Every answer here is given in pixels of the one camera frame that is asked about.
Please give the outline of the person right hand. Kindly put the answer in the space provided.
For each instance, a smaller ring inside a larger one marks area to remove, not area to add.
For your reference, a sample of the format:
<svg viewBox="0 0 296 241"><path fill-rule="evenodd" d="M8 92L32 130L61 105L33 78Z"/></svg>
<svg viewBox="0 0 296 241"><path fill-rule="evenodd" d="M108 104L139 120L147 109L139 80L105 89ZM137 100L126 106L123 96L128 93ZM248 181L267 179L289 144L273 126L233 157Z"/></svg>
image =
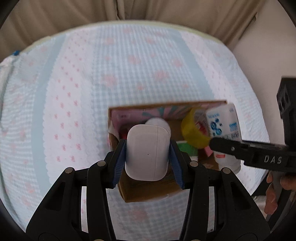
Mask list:
<svg viewBox="0 0 296 241"><path fill-rule="evenodd" d="M269 184L269 187L266 191L266 201L265 201L265 208L264 212L267 215L272 215L277 207L277 201L276 201L276 192L273 186L273 175L271 172L269 172L267 179L267 183ZM293 190L296 189L296 178L292 175L283 175L280 179L280 184L284 190Z"/></svg>

